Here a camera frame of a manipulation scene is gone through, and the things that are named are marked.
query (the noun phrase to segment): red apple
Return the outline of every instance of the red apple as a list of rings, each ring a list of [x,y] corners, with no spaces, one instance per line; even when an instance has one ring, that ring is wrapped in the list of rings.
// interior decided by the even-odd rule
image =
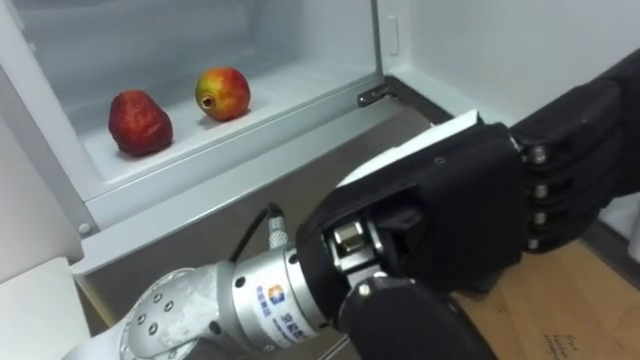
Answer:
[[[249,82],[240,71],[230,67],[212,68],[202,73],[195,95],[200,109],[219,122],[246,114],[251,101]]]
[[[113,99],[109,132],[118,148],[130,156],[163,150],[173,140],[169,116],[140,90],[127,90]]]

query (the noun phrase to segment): robotic arm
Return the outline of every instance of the robotic arm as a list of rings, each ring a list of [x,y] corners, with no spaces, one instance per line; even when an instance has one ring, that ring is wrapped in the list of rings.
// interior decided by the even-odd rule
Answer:
[[[446,294],[640,191],[639,98],[637,51],[512,128],[475,111],[437,126],[354,171],[295,244],[270,211],[271,250],[166,275],[64,360],[264,358],[328,326],[365,360],[496,359]]]

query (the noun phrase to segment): wooden floor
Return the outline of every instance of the wooden floor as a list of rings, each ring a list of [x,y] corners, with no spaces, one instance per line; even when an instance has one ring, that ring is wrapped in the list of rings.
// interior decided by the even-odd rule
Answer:
[[[640,292],[580,243],[525,256],[484,299],[456,297],[501,360],[640,359]]]

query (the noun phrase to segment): door hinge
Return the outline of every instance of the door hinge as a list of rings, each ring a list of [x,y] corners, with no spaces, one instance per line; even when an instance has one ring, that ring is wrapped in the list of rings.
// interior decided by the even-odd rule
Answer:
[[[373,89],[367,90],[362,94],[358,95],[358,107],[366,107],[374,102],[384,98],[387,95],[391,95],[391,87],[384,83],[374,87]]]

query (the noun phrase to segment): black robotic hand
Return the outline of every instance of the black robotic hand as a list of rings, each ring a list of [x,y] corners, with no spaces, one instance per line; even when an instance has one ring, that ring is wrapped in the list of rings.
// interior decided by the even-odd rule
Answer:
[[[468,318],[438,294],[472,287],[518,263],[522,251],[544,253],[576,239],[613,198],[639,191],[639,116],[636,51],[510,129],[478,119],[336,189],[296,234],[319,309],[351,331],[364,359],[397,351],[407,359],[494,359]],[[375,270],[424,288],[394,287],[353,300],[356,280]],[[369,279],[370,290],[383,281]],[[404,315],[396,321],[389,312],[403,305],[391,304],[402,301]],[[400,323],[415,328],[408,334]],[[375,351],[366,339],[379,345]]]

